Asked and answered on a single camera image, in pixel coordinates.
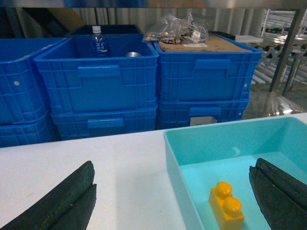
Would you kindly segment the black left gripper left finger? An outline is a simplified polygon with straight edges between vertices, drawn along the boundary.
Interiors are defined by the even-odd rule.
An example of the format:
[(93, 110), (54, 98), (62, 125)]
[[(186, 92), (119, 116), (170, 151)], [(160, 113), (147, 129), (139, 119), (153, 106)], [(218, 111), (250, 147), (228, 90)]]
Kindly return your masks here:
[(94, 165), (86, 161), (2, 230), (85, 230), (96, 204)]

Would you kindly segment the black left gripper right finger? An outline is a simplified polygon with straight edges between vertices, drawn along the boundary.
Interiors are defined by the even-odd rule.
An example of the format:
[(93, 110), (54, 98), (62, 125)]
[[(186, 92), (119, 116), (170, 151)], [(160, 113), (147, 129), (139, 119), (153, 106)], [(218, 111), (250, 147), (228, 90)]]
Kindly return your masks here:
[(258, 158), (249, 168), (249, 181), (260, 208), (272, 230), (307, 228), (307, 185)]

